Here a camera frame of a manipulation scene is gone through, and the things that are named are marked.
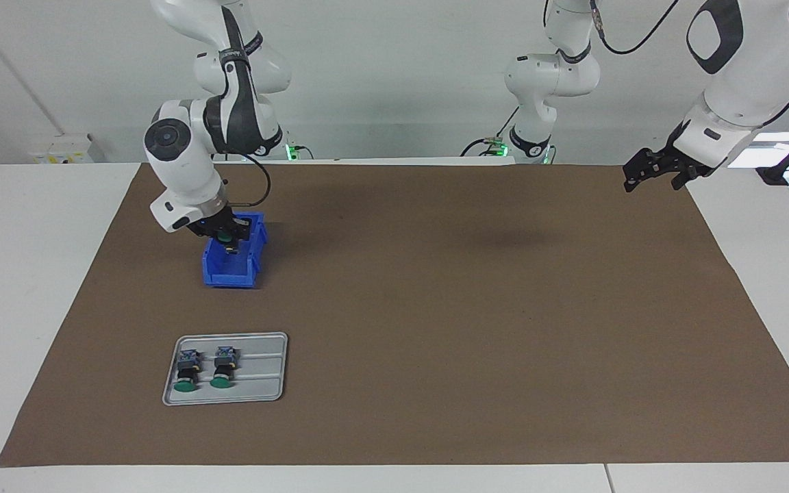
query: blue bin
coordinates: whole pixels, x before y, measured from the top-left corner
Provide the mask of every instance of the blue bin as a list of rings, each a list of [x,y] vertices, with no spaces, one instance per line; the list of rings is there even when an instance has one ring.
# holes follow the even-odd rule
[[[239,241],[239,253],[229,255],[222,244],[209,240],[203,252],[203,280],[213,288],[253,288],[260,272],[260,253],[266,244],[263,212],[235,212],[237,218],[251,219],[248,240]]]

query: gray tray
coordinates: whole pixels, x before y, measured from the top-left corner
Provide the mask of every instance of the gray tray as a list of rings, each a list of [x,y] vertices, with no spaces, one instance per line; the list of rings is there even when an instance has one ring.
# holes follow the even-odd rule
[[[215,372],[215,350],[219,346],[233,346],[239,356],[233,372],[233,386],[216,389],[210,385]],[[179,351],[194,349],[203,356],[197,390],[178,392],[173,384],[178,380],[175,369]],[[165,405],[213,405],[213,403],[244,403],[274,401],[282,396],[285,383],[285,355],[288,335],[285,333],[253,333],[229,335],[187,335],[175,343],[169,378],[163,389]]]

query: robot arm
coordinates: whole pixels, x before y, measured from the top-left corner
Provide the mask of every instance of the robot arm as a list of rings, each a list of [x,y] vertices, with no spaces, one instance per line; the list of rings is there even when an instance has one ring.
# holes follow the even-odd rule
[[[554,54],[527,54],[507,69],[507,87],[519,101],[520,112],[510,141],[529,158],[538,158],[550,143],[556,124],[551,96],[589,94],[599,84],[601,69],[590,53],[592,10],[588,0],[551,0],[547,37]]]
[[[211,155],[265,155],[281,141],[273,107],[259,94],[285,90],[290,68],[263,45],[245,1],[151,0],[151,6],[175,31],[210,46],[213,51],[197,57],[195,74],[218,93],[163,103],[145,132],[145,153],[166,186],[151,213],[170,233],[187,227],[235,253],[249,227],[233,216]],[[248,42],[243,34],[251,36]]]
[[[708,0],[688,46],[711,84],[660,152],[642,149],[623,167],[626,191],[666,173],[677,173],[676,190],[708,177],[789,108],[789,0]]]

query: white table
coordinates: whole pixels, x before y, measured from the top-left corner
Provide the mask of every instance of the white table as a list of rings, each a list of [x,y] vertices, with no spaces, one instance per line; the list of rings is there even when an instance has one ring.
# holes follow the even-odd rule
[[[0,166],[0,452],[137,168]],[[729,169],[693,182],[689,191],[789,364],[789,191],[764,186],[750,170]],[[82,484],[88,491],[239,485],[289,492],[608,493],[610,483],[616,493],[789,491],[789,464],[0,469],[0,491],[74,491]]]

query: white wall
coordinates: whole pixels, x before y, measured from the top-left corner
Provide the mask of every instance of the white wall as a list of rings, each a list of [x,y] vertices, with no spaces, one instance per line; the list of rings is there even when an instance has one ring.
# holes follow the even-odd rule
[[[684,41],[702,2],[683,0],[636,55],[596,47],[600,87],[560,104],[561,162],[623,162],[664,141],[707,82]],[[667,3],[604,3],[610,42],[634,43]],[[301,144],[320,158],[407,157],[452,155],[501,127],[516,106],[508,60],[550,50],[542,4],[257,0],[253,11],[295,68],[273,102]],[[144,159],[161,102],[206,96],[191,70],[204,49],[145,0],[0,0],[0,50],[65,131],[90,132],[111,160]],[[789,130],[789,115],[775,128]],[[0,162],[25,162],[29,143],[53,134],[0,60]]]

